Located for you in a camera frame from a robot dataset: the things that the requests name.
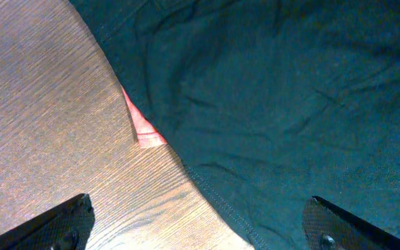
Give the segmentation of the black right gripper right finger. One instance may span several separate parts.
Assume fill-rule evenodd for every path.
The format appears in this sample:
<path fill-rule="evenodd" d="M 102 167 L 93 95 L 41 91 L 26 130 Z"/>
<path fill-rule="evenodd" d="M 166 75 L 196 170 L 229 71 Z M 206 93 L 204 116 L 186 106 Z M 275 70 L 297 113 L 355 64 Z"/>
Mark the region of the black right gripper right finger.
<path fill-rule="evenodd" d="M 303 209 L 302 228 L 311 250 L 400 250 L 400 239 L 319 196 Z"/>

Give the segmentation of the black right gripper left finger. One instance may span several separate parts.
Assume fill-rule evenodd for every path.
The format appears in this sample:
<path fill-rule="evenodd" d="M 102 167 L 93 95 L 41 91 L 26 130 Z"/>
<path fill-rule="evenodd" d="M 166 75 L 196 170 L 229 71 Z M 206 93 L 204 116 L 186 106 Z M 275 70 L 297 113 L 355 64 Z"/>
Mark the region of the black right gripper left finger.
<path fill-rule="evenodd" d="M 90 196 L 78 194 L 0 235 L 0 250 L 85 250 L 94 223 Z"/>

